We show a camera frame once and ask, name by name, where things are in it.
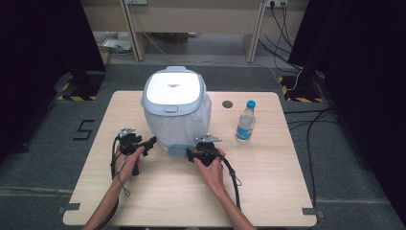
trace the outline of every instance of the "hazard tape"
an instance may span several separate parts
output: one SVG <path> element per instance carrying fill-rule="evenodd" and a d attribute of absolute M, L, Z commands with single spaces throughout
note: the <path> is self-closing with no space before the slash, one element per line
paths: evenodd
<path fill-rule="evenodd" d="M 60 96 L 57 97 L 60 101 L 74 101 L 74 102 L 83 102 L 83 101 L 94 101 L 96 100 L 96 96 L 73 96 L 73 95 L 63 95 L 63 93 L 69 88 L 71 85 L 71 81 L 73 81 L 72 76 L 69 78 L 68 82 L 63 85 L 62 90 L 60 91 Z"/>
<path fill-rule="evenodd" d="M 286 86 L 284 85 L 283 77 L 279 77 L 279 81 L 280 81 L 280 84 L 283 85 L 282 93 L 283 93 L 284 99 L 289 102 L 296 102 L 296 103 L 322 103 L 323 102 L 323 99 L 321 99 L 321 98 L 291 97 L 291 95 L 289 95 L 289 90 L 287 90 Z"/>

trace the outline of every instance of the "forearm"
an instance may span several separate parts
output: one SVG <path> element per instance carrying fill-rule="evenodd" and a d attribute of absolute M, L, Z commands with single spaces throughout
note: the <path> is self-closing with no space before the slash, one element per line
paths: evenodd
<path fill-rule="evenodd" d="M 247 217 L 239 210 L 225 190 L 214 193 L 227 214 L 235 230 L 256 229 Z"/>
<path fill-rule="evenodd" d="M 110 188 L 105 193 L 101 203 L 99 204 L 96 211 L 93 213 L 92 217 L 83 226 L 83 229 L 95 229 L 98 227 L 108 215 L 113 210 L 117 199 L 119 198 L 120 191 L 122 190 L 122 185 L 118 181 L 117 177 L 114 178 L 110 185 Z"/>

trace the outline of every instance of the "gray carpet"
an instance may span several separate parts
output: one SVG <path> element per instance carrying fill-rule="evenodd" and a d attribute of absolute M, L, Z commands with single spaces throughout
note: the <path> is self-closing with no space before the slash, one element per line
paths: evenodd
<path fill-rule="evenodd" d="M 143 90 L 147 78 L 166 66 L 108 65 L 106 78 L 93 102 L 55 101 L 30 140 L 30 150 L 10 154 L 0 166 L 0 229 L 77 229 L 62 222 L 59 207 L 69 202 L 91 148 L 102 116 L 117 90 Z M 325 109 L 328 103 L 291 103 L 284 100 L 266 68 L 188 66 L 204 78 L 209 91 L 272 91 L 281 96 L 283 110 Z M 65 83 L 62 78 L 57 89 Z M 306 150 L 308 124 L 318 113 L 286 114 L 310 195 Z M 87 141 L 78 128 L 94 120 Z M 316 207 L 325 213 L 312 229 L 404 229 L 372 172 L 358 162 L 350 140 L 333 111 L 312 126 L 309 145 L 314 170 Z M 41 188 L 39 192 L 5 187 Z"/>

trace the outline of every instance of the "water bottle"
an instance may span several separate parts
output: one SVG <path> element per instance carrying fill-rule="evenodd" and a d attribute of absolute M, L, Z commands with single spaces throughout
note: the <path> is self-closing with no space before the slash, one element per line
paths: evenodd
<path fill-rule="evenodd" d="M 253 133 L 255 125 L 255 105 L 256 103 L 253 100 L 248 101 L 244 111 L 239 115 L 237 138 L 240 141 L 248 141 Z"/>

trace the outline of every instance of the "person's right hand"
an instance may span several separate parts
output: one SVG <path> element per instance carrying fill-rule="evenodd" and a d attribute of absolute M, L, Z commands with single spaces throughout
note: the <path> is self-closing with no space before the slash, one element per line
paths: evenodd
<path fill-rule="evenodd" d="M 222 156 L 226 155 L 222 149 L 218 149 L 218 152 Z M 200 170 L 204 181 L 215 195 L 225 192 L 223 182 L 223 165 L 221 164 L 220 158 L 216 157 L 212 164 L 208 167 L 203 165 L 203 163 L 197 158 L 194 158 L 193 162 Z"/>

